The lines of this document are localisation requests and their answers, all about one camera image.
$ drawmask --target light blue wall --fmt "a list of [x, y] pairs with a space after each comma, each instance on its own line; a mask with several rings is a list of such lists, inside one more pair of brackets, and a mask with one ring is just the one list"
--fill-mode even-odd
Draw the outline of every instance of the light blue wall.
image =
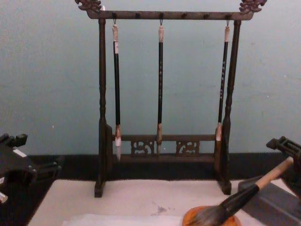
[[[103, 3], [115, 10], [238, 11], [240, 1]], [[242, 23], [231, 153], [267, 152], [266, 142], [282, 135], [301, 142], [300, 8], [299, 0], [269, 0], [253, 20]], [[122, 133], [155, 134], [159, 21], [117, 23]], [[163, 25], [163, 132], [214, 133], [226, 23]], [[107, 21], [106, 116], [115, 129], [111, 27], [112, 21]], [[2, 0], [0, 97], [0, 133], [27, 133], [27, 154], [97, 153], [98, 22], [80, 11], [74, 0]], [[174, 145], [164, 147], [168, 151]], [[213, 145], [204, 144], [202, 150], [212, 152]]]

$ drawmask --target wooden brush stand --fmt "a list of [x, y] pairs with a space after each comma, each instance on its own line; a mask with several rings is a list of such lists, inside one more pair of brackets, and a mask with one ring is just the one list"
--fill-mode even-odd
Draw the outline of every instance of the wooden brush stand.
[[224, 194], [231, 193], [229, 179], [229, 138], [230, 113], [232, 95], [238, 58], [239, 31], [242, 21], [251, 20], [254, 12], [261, 9], [266, 0], [249, 0], [241, 3], [240, 12], [157, 12], [157, 11], [104, 11], [101, 2], [97, 0], [75, 0], [81, 5], [91, 19], [99, 22], [99, 87], [100, 87], [100, 120], [99, 120], [99, 173], [95, 184], [95, 197], [101, 197], [108, 172], [112, 169], [117, 158], [113, 155], [114, 134], [107, 124], [106, 112], [106, 53], [105, 53], [105, 25], [106, 20], [223, 20], [234, 21], [233, 43], [230, 57], [227, 99], [225, 116], [222, 122], [222, 147], [215, 148], [213, 154], [200, 153], [200, 142], [215, 141], [216, 135], [163, 135], [162, 141], [176, 142], [176, 151], [170, 154], [155, 152], [156, 135], [123, 135], [122, 141], [131, 142], [131, 154], [123, 154], [121, 162], [211, 162], [214, 172]]

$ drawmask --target orange dish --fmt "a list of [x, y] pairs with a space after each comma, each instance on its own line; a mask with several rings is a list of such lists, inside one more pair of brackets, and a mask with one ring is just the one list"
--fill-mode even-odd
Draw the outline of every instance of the orange dish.
[[[182, 226], [187, 226], [190, 219], [192, 219], [197, 212], [201, 211], [203, 208], [206, 208], [207, 206], [199, 206], [192, 208], [189, 210], [183, 217]], [[222, 226], [241, 226], [240, 221], [237, 217], [233, 216], [230, 217]]]

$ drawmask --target carved dragon finial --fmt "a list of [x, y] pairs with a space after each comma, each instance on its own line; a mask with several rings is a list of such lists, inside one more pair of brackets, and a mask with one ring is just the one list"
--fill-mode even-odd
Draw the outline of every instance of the carved dragon finial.
[[268, 0], [242, 0], [239, 10], [242, 14], [247, 14], [249, 12], [257, 13], [261, 11], [259, 6], [264, 6], [267, 1]]
[[102, 8], [101, 1], [99, 0], [75, 0], [77, 4], [81, 3], [79, 8], [84, 11], [92, 10], [95, 13], [99, 13]]

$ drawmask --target white label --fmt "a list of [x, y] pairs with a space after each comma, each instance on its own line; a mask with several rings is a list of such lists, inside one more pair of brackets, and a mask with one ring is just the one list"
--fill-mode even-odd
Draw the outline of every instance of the white label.
[[18, 155], [20, 155], [22, 158], [24, 158], [24, 157], [27, 156], [26, 154], [24, 154], [23, 152], [21, 152], [21, 151], [18, 150], [18, 149], [13, 150], [13, 152], [16, 153], [16, 154], [18, 154]]
[[115, 42], [114, 48], [115, 48], [115, 54], [118, 54], [119, 50], [118, 50], [118, 42], [117, 41]]

